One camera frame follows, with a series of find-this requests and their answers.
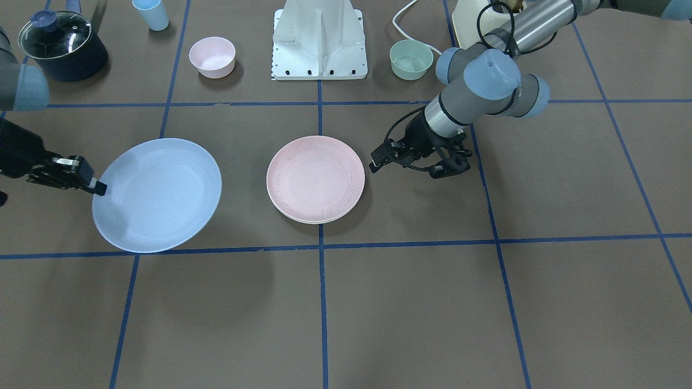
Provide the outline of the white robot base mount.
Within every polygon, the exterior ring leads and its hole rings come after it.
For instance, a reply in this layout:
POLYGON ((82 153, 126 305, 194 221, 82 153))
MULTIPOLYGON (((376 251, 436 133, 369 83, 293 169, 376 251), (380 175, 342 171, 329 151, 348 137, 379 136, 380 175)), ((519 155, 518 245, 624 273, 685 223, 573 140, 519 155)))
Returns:
POLYGON ((368 75, 363 13, 351 1, 287 1, 272 21, 275 81, 356 81, 368 75))

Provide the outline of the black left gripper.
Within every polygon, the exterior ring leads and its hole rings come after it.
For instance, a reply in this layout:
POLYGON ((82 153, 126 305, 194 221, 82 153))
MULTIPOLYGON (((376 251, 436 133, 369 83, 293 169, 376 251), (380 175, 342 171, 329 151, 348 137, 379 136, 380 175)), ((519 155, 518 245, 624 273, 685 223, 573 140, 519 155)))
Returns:
POLYGON ((371 153, 370 172, 386 165, 424 172, 433 179, 460 175, 470 169, 473 153, 464 147, 465 134, 440 136, 428 125, 424 111, 411 111, 398 119, 385 135, 385 145, 371 153))

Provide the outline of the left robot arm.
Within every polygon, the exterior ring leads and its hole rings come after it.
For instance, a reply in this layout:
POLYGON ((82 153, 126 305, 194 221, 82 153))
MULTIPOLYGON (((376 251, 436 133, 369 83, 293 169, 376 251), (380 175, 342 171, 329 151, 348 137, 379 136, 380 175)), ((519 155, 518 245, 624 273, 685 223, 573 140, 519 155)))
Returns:
POLYGON ((549 102, 544 79, 524 75, 516 59, 538 51, 578 17, 612 8, 661 19, 690 19, 690 1, 538 1, 489 32, 478 29, 470 47, 440 54, 436 76, 445 88, 424 108, 405 115, 403 138, 384 138, 371 153, 370 171, 395 163, 433 179, 462 174, 472 151, 464 147, 465 128, 484 115, 532 117, 549 102))

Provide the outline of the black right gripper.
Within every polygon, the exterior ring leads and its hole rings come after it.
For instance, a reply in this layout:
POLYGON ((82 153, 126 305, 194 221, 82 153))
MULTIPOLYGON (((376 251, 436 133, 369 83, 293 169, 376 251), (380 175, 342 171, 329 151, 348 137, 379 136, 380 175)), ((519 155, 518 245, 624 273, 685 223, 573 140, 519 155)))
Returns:
POLYGON ((61 189, 81 189, 104 196, 107 185, 97 180, 94 168, 84 157, 62 157, 49 152, 40 136, 2 118, 2 175, 11 179, 61 189))

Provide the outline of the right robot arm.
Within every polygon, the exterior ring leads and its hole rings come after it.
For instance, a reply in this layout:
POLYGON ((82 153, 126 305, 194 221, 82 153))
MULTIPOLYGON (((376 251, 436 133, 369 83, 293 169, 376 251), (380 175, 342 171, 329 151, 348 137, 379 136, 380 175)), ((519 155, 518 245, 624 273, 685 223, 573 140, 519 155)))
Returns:
MULTIPOLYGON (((43 71, 20 63, 10 40, 2 31, 2 111, 35 111, 49 103, 49 84, 43 71)), ((97 180, 94 170, 81 156, 62 157, 44 147, 44 141, 32 131, 2 118, 2 176, 25 178, 27 182, 75 189, 104 196, 107 185, 97 180)))

